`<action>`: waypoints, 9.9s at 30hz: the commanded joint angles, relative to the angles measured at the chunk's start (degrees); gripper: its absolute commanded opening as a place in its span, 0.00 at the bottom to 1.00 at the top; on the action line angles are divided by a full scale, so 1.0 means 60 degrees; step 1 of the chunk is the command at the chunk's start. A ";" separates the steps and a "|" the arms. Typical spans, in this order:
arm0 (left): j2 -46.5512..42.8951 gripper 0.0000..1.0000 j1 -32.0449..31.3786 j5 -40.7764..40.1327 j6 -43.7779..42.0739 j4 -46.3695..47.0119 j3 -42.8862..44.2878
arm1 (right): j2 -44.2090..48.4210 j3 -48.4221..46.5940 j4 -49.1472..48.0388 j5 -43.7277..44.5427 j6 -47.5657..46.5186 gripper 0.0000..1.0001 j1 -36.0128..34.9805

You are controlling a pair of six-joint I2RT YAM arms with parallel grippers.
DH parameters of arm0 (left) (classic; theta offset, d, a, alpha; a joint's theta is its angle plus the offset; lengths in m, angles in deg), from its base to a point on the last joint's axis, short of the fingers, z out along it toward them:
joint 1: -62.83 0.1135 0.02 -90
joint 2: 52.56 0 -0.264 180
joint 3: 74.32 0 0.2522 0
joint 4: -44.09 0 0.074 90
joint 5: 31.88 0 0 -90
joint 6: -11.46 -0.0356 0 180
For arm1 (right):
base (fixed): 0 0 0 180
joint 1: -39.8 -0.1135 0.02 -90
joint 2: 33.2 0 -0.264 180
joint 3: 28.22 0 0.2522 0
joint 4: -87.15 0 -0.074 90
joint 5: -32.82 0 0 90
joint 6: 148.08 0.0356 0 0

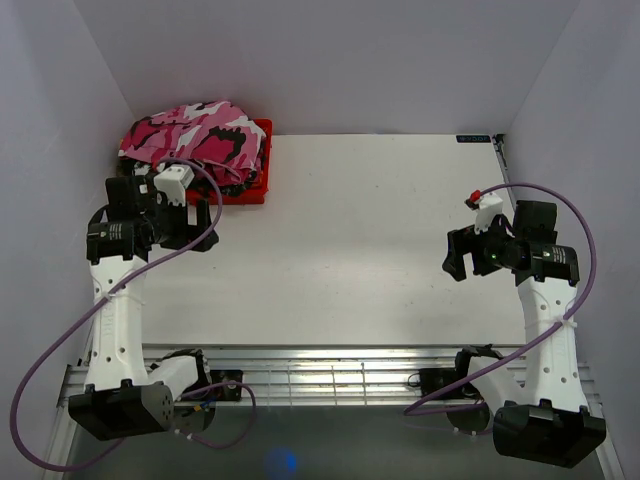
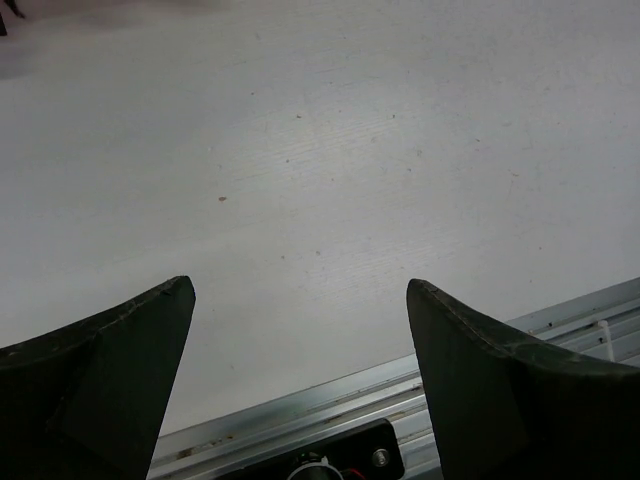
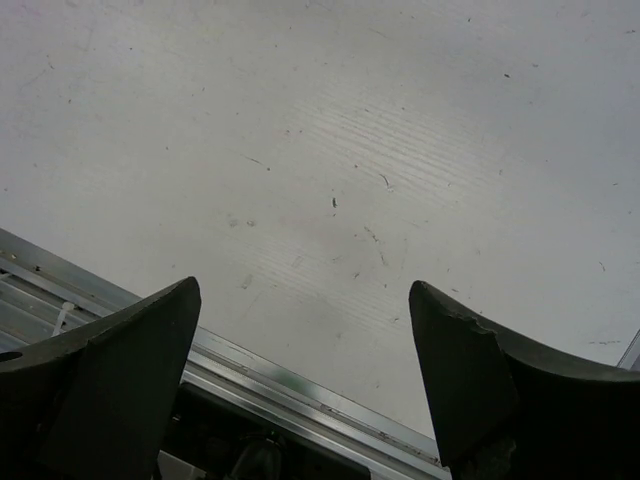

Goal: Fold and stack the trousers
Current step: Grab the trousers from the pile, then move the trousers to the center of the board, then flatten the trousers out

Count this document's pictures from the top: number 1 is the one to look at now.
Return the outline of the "pink camouflage trousers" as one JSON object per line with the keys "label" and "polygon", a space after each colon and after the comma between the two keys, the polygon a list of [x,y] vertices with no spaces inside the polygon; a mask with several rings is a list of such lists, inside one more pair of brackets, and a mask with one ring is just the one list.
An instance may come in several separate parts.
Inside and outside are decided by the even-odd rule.
{"label": "pink camouflage trousers", "polygon": [[144,175],[163,160],[186,159],[204,168],[221,193],[239,197],[263,186],[265,126],[226,100],[183,104],[135,121],[118,149],[121,175]]}

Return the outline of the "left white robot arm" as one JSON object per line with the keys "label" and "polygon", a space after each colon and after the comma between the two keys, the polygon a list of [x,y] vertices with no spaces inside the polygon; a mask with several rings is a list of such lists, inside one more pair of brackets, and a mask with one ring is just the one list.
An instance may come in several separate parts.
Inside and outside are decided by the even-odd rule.
{"label": "left white robot arm", "polygon": [[89,220],[86,256],[96,300],[93,340],[84,391],[69,399],[69,414],[101,441],[163,432],[184,393],[205,397],[212,376],[199,350],[178,350],[146,367],[142,347],[143,290],[153,246],[210,250],[219,240],[206,201],[188,221],[186,190],[194,178],[185,166],[159,174],[113,177],[108,203]]}

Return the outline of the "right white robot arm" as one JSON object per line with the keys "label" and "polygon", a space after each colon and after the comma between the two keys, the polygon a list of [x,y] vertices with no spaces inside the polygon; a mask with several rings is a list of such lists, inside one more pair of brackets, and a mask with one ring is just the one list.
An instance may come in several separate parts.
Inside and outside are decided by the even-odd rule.
{"label": "right white robot arm", "polygon": [[493,193],[474,194],[467,204],[475,222],[448,233],[443,269],[465,280],[469,255],[476,276],[510,271],[529,349],[525,380],[518,383],[491,346],[464,348],[451,373],[453,388],[484,400],[499,454],[573,468],[606,438],[606,423],[590,413],[578,372],[577,324],[570,311],[580,280],[577,254],[556,242],[553,203],[520,202],[512,223]]}

